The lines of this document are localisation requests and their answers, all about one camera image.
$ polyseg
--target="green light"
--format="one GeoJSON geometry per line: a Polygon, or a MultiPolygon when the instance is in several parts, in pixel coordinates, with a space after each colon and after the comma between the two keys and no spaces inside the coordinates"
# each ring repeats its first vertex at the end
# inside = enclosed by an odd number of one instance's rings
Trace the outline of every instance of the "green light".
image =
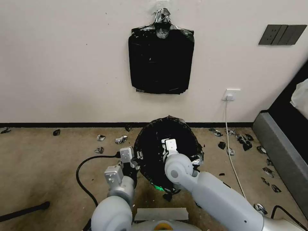
{"type": "Polygon", "coordinates": [[[165,190],[163,190],[163,188],[161,188],[161,187],[159,187],[159,186],[156,186],[156,185],[154,185],[154,184],[153,184],[153,186],[154,186],[155,189],[157,189],[157,190],[159,190],[159,191],[163,191],[163,192],[165,191],[165,190]]]}

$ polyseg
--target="beige carpet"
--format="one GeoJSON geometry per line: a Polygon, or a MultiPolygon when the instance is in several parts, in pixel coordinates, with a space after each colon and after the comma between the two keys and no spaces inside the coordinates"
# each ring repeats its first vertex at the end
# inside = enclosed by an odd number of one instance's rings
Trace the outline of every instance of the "beige carpet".
{"type": "MultiPolygon", "coordinates": [[[[94,203],[82,191],[75,179],[77,166],[86,158],[95,155],[94,150],[103,146],[105,155],[114,155],[120,148],[134,144],[141,129],[133,128],[127,132],[124,128],[65,128],[59,136],[53,136],[54,129],[21,128],[12,129],[8,134],[0,134],[0,214],[6,214],[23,208],[50,201],[46,211],[37,211],[19,218],[0,223],[0,230],[81,230],[94,211],[94,203]],[[98,142],[96,136],[106,136],[98,142]],[[128,135],[124,144],[117,145],[114,139],[128,135]]],[[[232,171],[226,149],[217,144],[226,141],[226,136],[216,137],[208,129],[193,128],[199,143],[205,147],[204,164],[201,171],[208,171],[233,189],[240,192],[232,171]]],[[[256,140],[250,128],[236,128],[239,134],[249,133],[254,138],[253,148],[244,151],[235,139],[230,137],[230,147],[235,150],[234,166],[241,180],[245,194],[251,204],[261,203],[269,213],[278,204],[287,209],[305,226],[308,222],[283,184],[274,167],[274,178],[262,170],[266,167],[266,155],[260,154],[256,140]],[[275,193],[270,186],[262,182],[264,177],[271,184],[277,185],[282,192],[275,193]]],[[[108,191],[105,182],[105,169],[117,163],[117,159],[95,159],[84,165],[80,178],[84,185],[103,200],[108,191]]],[[[135,214],[137,208],[186,207],[189,223],[202,230],[226,230],[205,211],[198,208],[190,195],[180,192],[171,202],[162,198],[163,192],[155,190],[150,183],[138,175],[136,187],[135,214]]],[[[277,211],[277,218],[286,217],[277,211]]]]}

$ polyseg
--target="black baseboard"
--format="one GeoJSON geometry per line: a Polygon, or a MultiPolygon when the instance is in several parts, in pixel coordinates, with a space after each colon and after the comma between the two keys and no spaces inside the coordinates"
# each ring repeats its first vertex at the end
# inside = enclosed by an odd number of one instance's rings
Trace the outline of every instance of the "black baseboard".
{"type": "MultiPolygon", "coordinates": [[[[144,127],[147,122],[120,122],[120,123],[0,123],[0,127],[10,128],[74,128],[74,127],[125,127],[130,125],[131,127],[144,127]]],[[[223,128],[225,123],[190,123],[188,126],[195,128],[223,128]]],[[[228,127],[252,127],[253,122],[230,122],[228,127]]]]}

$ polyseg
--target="wall switch panel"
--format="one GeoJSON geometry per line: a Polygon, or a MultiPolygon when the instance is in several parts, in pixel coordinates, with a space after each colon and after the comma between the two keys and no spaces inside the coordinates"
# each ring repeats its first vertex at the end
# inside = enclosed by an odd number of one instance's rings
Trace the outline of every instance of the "wall switch panel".
{"type": "Polygon", "coordinates": [[[307,25],[267,25],[259,45],[294,45],[307,25]]]}

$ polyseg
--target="black pole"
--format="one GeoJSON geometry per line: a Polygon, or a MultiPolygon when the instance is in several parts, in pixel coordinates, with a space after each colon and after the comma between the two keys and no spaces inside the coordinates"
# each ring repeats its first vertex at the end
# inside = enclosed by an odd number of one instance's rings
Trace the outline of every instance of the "black pole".
{"type": "Polygon", "coordinates": [[[46,201],[43,204],[33,206],[31,208],[23,209],[23,210],[20,210],[20,211],[17,211],[17,212],[12,212],[12,213],[0,216],[0,222],[10,220],[10,219],[15,218],[15,217],[20,217],[20,216],[25,215],[27,213],[35,212],[37,210],[48,209],[49,205],[50,205],[50,202],[46,201]]]}

